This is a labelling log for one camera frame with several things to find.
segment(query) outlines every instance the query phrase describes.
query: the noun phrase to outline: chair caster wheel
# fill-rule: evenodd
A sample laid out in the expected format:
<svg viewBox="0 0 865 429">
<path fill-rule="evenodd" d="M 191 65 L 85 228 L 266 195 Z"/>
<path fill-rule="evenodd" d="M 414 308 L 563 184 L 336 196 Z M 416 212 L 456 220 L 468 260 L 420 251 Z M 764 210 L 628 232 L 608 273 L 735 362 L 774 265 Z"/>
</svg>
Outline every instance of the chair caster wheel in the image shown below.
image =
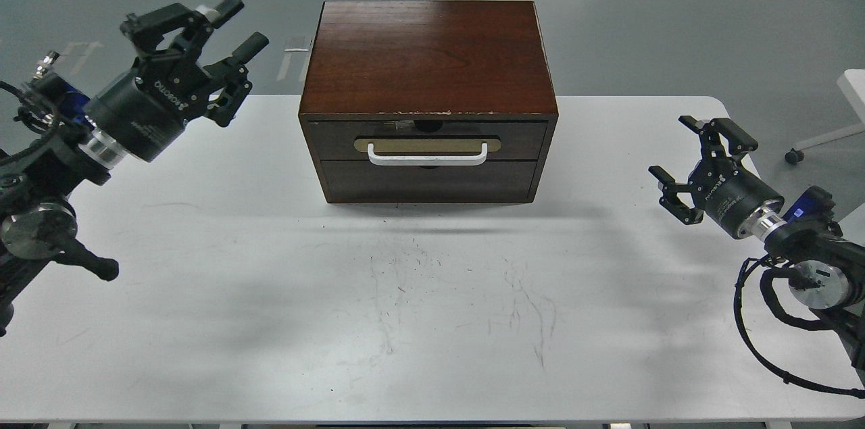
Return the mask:
<svg viewBox="0 0 865 429">
<path fill-rule="evenodd" d="M 790 152 L 784 154 L 784 160 L 787 161 L 788 164 L 798 164 L 806 158 L 806 153 L 797 149 L 790 149 Z"/>
</svg>

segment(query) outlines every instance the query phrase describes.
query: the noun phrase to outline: black cable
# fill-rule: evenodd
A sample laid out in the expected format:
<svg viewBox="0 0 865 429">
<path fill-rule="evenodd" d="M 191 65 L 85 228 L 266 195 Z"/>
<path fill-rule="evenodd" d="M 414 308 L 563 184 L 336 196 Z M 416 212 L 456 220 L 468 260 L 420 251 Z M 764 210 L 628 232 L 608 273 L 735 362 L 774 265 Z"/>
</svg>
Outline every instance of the black cable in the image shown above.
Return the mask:
<svg viewBox="0 0 865 429">
<path fill-rule="evenodd" d="M 24 91 L 19 90 L 18 88 L 12 86 L 9 83 L 6 83 L 6 81 L 0 81 L 0 89 L 3 89 L 4 91 L 9 91 L 9 93 L 15 95 L 15 97 L 18 99 L 19 102 L 21 102 L 22 105 L 28 106 L 28 107 L 33 106 L 31 103 L 28 103 L 28 101 L 25 100 Z M 9 155 L 8 157 L 4 157 L 3 159 L 0 159 L 0 166 L 4 166 L 6 164 L 11 164 L 12 162 L 15 162 L 15 161 L 20 161 L 22 158 L 25 158 L 27 155 L 32 154 L 37 149 L 39 149 L 41 146 L 45 145 L 45 143 L 47 143 L 47 141 L 51 139 L 51 137 L 56 133 L 57 128 L 59 128 L 59 124 L 61 124 L 61 120 L 59 120 L 59 116 L 60 116 L 59 109 L 57 108 L 57 105 L 55 105 L 54 103 L 50 103 L 50 113 L 51 113 L 52 119 L 51 119 L 51 122 L 49 124 L 49 127 L 46 128 L 44 133 L 35 142 L 33 142 L 27 149 L 24 149 L 21 152 L 18 152 L 16 154 Z"/>
<path fill-rule="evenodd" d="M 13 85 L 7 83 L 6 81 L 0 81 L 0 90 L 9 91 L 15 95 L 15 97 L 19 100 L 24 98 L 24 93 Z"/>
<path fill-rule="evenodd" d="M 749 262 L 754 262 L 752 266 L 748 266 Z M 739 277 L 736 280 L 736 290 L 733 295 L 733 316 L 736 320 L 736 328 L 739 330 L 739 336 L 742 337 L 743 342 L 745 342 L 745 346 L 751 350 L 751 354 L 757 358 L 757 361 L 760 362 L 761 365 L 766 367 L 767 370 L 776 374 L 776 376 L 781 377 L 781 380 L 784 380 L 784 383 L 792 383 L 793 385 L 800 386 L 801 388 L 806 388 L 809 390 L 813 390 L 815 392 L 823 392 L 823 393 L 834 393 L 835 395 L 849 395 L 851 397 L 855 397 L 857 399 L 865 399 L 865 390 L 861 388 L 835 388 L 834 386 L 822 385 L 815 382 L 810 382 L 810 380 L 806 380 L 804 378 L 800 378 L 794 376 L 787 370 L 782 370 L 778 368 L 776 365 L 773 365 L 772 362 L 766 360 L 763 355 L 760 355 L 760 352 L 757 352 L 757 349 L 754 348 L 753 343 L 751 343 L 751 338 L 748 337 L 747 330 L 745 329 L 745 321 L 742 319 L 742 288 L 745 286 L 745 281 L 747 281 L 748 277 L 758 266 L 765 266 L 769 268 L 778 268 L 772 263 L 770 263 L 770 256 L 766 255 L 762 259 L 746 259 L 742 262 L 741 269 L 739 269 Z"/>
<path fill-rule="evenodd" d="M 772 281 L 776 278 L 796 277 L 801 277 L 801 274 L 791 268 L 775 268 L 763 272 L 763 277 L 760 278 L 760 293 L 763 294 L 763 301 L 766 302 L 767 306 L 769 306 L 769 310 L 773 315 L 775 315 L 775 318 L 778 319 L 778 321 L 784 322 L 784 324 L 805 331 L 831 330 L 830 326 L 827 326 L 819 319 L 797 318 L 796 316 L 787 314 L 787 311 L 784 310 L 784 306 L 782 306 L 781 301 L 778 300 L 778 294 L 775 293 L 775 289 L 772 287 Z"/>
<path fill-rule="evenodd" d="M 33 132 L 35 134 L 43 134 L 46 131 L 46 128 L 40 128 L 40 126 L 37 125 L 37 124 L 39 124 L 38 120 L 34 120 L 30 116 L 19 115 L 16 118 L 18 119 L 19 122 L 24 124 L 24 126 L 27 127 L 28 130 L 30 130 L 31 132 Z"/>
</svg>

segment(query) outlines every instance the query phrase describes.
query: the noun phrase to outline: drawer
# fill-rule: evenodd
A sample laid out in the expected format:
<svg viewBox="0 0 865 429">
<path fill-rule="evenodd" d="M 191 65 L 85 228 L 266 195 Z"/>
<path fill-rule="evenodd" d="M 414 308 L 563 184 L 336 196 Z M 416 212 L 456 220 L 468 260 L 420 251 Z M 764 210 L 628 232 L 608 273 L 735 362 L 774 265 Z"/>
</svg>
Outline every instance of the drawer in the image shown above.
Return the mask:
<svg viewBox="0 0 865 429">
<path fill-rule="evenodd" d="M 536 161 L 478 166 L 381 167 L 369 161 L 321 161 L 328 202 L 526 202 Z"/>
<path fill-rule="evenodd" d="M 489 138 L 501 143 L 498 150 L 489 152 L 491 161 L 537 161 L 547 133 L 546 121 L 306 121 L 303 125 L 307 143 L 319 160 L 366 160 L 366 153 L 355 148 L 359 138 Z"/>
</svg>

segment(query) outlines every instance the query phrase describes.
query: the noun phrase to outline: box lid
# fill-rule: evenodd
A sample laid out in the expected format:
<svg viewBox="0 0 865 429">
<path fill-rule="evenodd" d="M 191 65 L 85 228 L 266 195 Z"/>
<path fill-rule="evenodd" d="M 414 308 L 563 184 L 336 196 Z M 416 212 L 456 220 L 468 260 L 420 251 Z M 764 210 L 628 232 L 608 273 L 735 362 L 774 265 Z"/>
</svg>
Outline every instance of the box lid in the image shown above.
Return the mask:
<svg viewBox="0 0 865 429">
<path fill-rule="evenodd" d="M 328 1 L 301 114 L 557 113 L 531 1 Z"/>
</svg>

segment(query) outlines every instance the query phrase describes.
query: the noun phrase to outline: wooden box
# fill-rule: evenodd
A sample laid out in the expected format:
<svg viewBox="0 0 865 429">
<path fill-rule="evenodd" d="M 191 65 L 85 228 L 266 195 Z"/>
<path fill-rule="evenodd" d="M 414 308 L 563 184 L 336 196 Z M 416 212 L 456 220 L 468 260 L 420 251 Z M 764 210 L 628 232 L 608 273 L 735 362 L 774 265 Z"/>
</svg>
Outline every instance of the wooden box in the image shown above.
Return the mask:
<svg viewBox="0 0 865 429">
<path fill-rule="evenodd" d="M 557 118 L 531 1 L 322 8 L 299 119 L 328 202 L 531 202 Z"/>
</svg>

